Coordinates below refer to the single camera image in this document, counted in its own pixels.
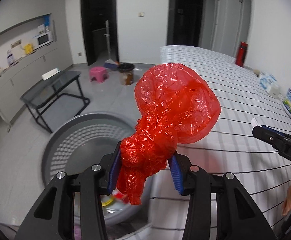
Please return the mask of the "red plastic bag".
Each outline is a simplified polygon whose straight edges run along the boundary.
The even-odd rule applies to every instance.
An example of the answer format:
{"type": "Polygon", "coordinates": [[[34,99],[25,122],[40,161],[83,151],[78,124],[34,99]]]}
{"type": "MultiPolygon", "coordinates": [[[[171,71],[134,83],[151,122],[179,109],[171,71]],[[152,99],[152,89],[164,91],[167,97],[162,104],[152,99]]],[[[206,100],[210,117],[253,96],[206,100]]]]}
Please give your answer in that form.
{"type": "Polygon", "coordinates": [[[146,179],[166,168],[178,144],[203,139],[221,113],[206,81],[181,63],[147,70],[135,86],[135,100],[141,118],[135,133],[121,142],[117,181],[131,205],[141,204],[146,179]]]}

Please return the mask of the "white bottle cap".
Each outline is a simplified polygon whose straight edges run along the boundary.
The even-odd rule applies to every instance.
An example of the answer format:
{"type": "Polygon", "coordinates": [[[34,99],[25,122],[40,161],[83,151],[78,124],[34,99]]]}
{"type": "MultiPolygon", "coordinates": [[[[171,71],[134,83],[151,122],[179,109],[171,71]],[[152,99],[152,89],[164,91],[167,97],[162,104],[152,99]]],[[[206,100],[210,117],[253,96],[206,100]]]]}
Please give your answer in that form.
{"type": "Polygon", "coordinates": [[[262,125],[259,123],[259,122],[257,122],[257,120],[256,120],[256,118],[252,118],[251,119],[251,126],[253,127],[253,128],[255,128],[255,127],[261,127],[262,125]]]}

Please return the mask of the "checkered white tablecloth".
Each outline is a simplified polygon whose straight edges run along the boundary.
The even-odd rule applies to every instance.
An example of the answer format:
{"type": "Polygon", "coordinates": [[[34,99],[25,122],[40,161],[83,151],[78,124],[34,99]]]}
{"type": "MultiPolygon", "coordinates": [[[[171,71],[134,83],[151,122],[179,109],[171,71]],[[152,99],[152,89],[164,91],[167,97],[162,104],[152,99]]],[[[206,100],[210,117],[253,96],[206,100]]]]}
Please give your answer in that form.
{"type": "MultiPolygon", "coordinates": [[[[291,162],[252,135],[251,120],[291,134],[291,119],[256,75],[231,56],[192,46],[164,46],[161,63],[181,63],[199,74],[217,96],[221,114],[209,135],[177,152],[209,173],[232,172],[256,202],[276,237],[284,222],[282,205],[291,185],[291,162]]],[[[149,223],[122,239],[182,239],[189,197],[176,191],[169,165],[154,176],[149,223]]]]}

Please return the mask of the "white translucent container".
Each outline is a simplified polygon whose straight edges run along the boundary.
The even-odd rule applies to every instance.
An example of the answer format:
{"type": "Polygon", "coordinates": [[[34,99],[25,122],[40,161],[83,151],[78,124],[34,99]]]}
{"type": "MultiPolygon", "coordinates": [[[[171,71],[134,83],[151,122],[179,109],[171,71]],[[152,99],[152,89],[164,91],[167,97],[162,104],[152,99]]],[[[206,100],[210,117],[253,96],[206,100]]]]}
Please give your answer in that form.
{"type": "Polygon", "coordinates": [[[280,95],[280,85],[278,83],[271,83],[266,87],[266,92],[271,97],[277,99],[280,95]]]}

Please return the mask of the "red cardboard box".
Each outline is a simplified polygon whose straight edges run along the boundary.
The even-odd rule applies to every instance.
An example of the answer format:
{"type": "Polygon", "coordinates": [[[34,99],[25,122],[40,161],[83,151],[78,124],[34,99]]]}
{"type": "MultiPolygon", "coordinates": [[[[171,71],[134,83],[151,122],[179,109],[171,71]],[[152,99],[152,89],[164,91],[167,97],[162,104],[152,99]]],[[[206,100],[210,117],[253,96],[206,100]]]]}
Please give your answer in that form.
{"type": "Polygon", "coordinates": [[[126,194],[121,193],[118,189],[112,191],[112,196],[115,200],[118,200],[122,203],[128,204],[129,199],[126,194]]]}

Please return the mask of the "blue white tissue pack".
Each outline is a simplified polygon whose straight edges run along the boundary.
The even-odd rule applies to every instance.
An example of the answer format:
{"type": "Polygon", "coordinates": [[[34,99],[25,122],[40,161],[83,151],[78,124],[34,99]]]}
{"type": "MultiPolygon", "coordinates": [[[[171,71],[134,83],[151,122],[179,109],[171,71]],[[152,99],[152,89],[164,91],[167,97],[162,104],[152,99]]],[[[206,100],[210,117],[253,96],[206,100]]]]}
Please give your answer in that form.
{"type": "Polygon", "coordinates": [[[260,72],[258,80],[267,92],[270,92],[271,89],[277,90],[279,88],[276,78],[267,72],[260,72]]]}

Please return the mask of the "grey perforated laundry basket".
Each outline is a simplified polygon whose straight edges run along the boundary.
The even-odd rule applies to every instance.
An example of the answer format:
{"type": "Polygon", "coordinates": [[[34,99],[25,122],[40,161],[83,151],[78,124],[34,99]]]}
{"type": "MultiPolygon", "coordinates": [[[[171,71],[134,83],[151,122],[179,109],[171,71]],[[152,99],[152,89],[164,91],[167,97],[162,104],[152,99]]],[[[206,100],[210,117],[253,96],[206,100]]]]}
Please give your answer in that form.
{"type": "Polygon", "coordinates": [[[93,112],[66,122],[50,137],[43,152],[44,185],[61,171],[78,174],[113,153],[118,142],[135,132],[136,122],[112,112],[93,112]]]}

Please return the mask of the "red thermos bottle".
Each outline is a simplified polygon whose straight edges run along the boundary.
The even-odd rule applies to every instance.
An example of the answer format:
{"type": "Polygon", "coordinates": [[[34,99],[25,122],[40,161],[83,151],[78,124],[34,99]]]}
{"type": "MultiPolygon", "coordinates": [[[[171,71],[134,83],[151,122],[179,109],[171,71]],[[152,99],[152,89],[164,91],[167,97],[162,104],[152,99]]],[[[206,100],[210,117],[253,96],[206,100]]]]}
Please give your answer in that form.
{"type": "Polygon", "coordinates": [[[238,65],[240,67],[242,67],[244,65],[245,57],[247,54],[247,48],[248,48],[248,44],[246,42],[240,42],[237,56],[236,56],[236,60],[235,60],[236,65],[238,65]]]}

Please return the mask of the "glass black coffee table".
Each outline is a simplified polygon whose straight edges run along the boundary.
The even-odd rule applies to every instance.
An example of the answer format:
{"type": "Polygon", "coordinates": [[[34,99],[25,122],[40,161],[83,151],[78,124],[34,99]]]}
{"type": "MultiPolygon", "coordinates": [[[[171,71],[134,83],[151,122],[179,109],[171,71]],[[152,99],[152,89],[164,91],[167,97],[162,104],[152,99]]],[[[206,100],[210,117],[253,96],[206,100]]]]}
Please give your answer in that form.
{"type": "Polygon", "coordinates": [[[80,76],[81,72],[79,71],[63,70],[47,80],[40,80],[20,97],[20,100],[24,103],[35,122],[45,131],[53,133],[51,127],[43,118],[43,114],[55,102],[61,99],[61,97],[67,96],[79,99],[83,102],[83,106],[78,110],[76,115],[81,114],[82,111],[91,103],[91,100],[83,94],[79,81],[80,76]],[[64,89],[72,83],[77,84],[79,91],[78,95],[64,92],[64,89]]]}

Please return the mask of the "white book on table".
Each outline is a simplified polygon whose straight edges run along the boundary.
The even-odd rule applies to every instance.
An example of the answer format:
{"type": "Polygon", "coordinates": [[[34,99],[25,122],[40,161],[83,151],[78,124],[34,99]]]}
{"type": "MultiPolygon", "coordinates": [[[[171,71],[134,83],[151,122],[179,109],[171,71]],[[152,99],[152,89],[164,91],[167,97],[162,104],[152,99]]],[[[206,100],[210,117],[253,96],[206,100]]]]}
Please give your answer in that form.
{"type": "Polygon", "coordinates": [[[58,68],[54,68],[42,75],[43,80],[48,80],[49,78],[53,77],[54,75],[58,74],[60,70],[58,68]]]}

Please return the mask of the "pink plastic stool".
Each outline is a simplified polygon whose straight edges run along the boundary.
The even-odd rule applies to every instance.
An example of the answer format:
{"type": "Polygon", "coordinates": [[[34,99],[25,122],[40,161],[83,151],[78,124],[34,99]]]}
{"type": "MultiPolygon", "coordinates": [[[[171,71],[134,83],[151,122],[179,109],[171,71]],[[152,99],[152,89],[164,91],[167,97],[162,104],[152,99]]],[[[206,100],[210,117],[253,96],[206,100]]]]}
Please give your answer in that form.
{"type": "Polygon", "coordinates": [[[97,81],[97,83],[103,83],[109,78],[107,69],[105,67],[93,67],[89,71],[90,81],[97,81]]]}

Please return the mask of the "brown waste bin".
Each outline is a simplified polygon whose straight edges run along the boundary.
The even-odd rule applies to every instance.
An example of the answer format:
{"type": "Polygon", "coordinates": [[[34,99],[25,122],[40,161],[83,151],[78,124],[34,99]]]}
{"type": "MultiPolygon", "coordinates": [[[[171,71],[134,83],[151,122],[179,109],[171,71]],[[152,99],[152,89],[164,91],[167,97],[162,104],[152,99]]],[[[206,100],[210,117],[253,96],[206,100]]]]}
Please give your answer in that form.
{"type": "Polygon", "coordinates": [[[120,83],[128,86],[134,82],[135,65],[132,63],[121,63],[117,70],[119,72],[120,83]]]}

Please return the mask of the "yellow box on counter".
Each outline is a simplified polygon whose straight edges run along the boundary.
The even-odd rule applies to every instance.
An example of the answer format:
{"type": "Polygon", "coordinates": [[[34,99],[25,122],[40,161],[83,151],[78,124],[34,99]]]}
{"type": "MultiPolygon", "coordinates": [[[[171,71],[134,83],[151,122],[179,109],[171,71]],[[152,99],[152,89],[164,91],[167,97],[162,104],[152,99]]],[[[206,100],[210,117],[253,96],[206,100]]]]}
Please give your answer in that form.
{"type": "Polygon", "coordinates": [[[26,44],[23,49],[26,55],[29,55],[34,51],[33,45],[31,43],[26,44]]]}

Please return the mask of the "white microwave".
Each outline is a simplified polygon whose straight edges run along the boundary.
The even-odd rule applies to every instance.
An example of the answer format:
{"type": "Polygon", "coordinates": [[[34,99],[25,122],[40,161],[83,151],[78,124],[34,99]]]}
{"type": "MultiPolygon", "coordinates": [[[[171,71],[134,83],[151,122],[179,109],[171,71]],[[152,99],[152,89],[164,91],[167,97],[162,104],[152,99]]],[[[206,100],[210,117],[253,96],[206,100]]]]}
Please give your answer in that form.
{"type": "Polygon", "coordinates": [[[42,46],[50,44],[53,41],[54,38],[52,31],[47,31],[34,37],[34,48],[35,49],[41,48],[42,46]]]}

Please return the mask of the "grey wall cabinet counter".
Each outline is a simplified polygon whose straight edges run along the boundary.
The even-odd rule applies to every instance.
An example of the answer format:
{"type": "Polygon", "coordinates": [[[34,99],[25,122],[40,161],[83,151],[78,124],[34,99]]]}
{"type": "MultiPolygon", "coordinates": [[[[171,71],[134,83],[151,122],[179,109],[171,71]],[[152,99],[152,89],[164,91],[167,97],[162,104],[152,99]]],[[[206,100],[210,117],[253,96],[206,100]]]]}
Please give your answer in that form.
{"type": "Polygon", "coordinates": [[[24,106],[21,96],[42,80],[42,75],[73,64],[68,45],[57,41],[39,48],[0,75],[0,116],[10,123],[24,106]]]}

